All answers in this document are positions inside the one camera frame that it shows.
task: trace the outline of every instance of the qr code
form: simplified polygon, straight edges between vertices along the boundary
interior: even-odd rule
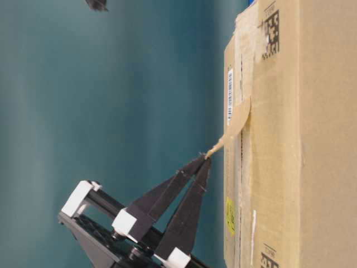
[[[263,59],[266,60],[279,52],[279,10],[264,21],[264,31],[267,37],[267,47]]]

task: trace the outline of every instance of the dark object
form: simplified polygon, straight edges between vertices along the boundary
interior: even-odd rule
[[[202,155],[128,208],[103,192],[98,183],[81,181],[59,213],[59,221],[72,231],[95,268],[163,267],[152,260],[153,255],[166,267],[208,268],[190,253],[209,169],[210,159],[205,160]],[[193,175],[196,179],[162,234],[152,227],[153,223]],[[109,231],[83,215],[86,205],[97,207],[113,219],[114,230]],[[131,218],[135,222],[128,225]]]
[[[105,7],[107,5],[107,0],[85,0],[88,6],[95,11],[108,11]]]

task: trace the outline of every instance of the peeled tape strip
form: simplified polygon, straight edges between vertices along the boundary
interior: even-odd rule
[[[236,137],[243,129],[250,113],[250,97],[245,99],[240,104],[233,107],[233,115],[230,120],[229,126],[226,129],[224,135],[219,139],[218,143],[213,146],[206,154],[206,159],[211,157],[212,154],[221,149],[226,143],[230,142]]]

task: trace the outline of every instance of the white plastic part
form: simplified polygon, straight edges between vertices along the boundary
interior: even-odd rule
[[[136,223],[136,220],[137,219],[134,216],[129,214],[126,209],[123,208],[121,211],[119,211],[118,215],[114,219],[112,227],[121,236],[129,237],[131,240],[137,243],[138,241],[129,235],[129,232]]]
[[[177,247],[171,252],[167,260],[163,260],[155,254],[166,268],[185,268],[191,260],[191,256],[184,254]]]
[[[94,181],[80,181],[63,206],[62,212],[68,217],[73,217],[75,214],[82,214],[87,206],[84,202],[84,198],[92,189],[98,191],[101,188],[102,186]]]

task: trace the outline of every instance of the white tape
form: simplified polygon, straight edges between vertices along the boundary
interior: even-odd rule
[[[253,223],[252,223],[252,249],[250,251],[250,265],[253,266],[253,256],[254,256],[254,235],[255,235],[255,227],[257,225],[257,211],[253,210]]]

